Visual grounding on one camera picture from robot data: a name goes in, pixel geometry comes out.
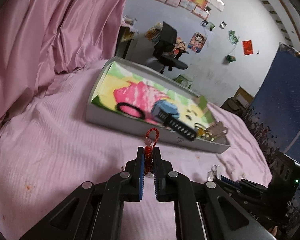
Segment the person's right hand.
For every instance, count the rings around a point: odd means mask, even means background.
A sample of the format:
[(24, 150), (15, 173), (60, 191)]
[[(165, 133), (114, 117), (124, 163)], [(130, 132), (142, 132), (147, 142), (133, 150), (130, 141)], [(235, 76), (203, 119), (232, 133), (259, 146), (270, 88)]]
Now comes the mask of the person's right hand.
[(277, 234), (277, 226), (270, 228), (268, 231), (275, 237)]

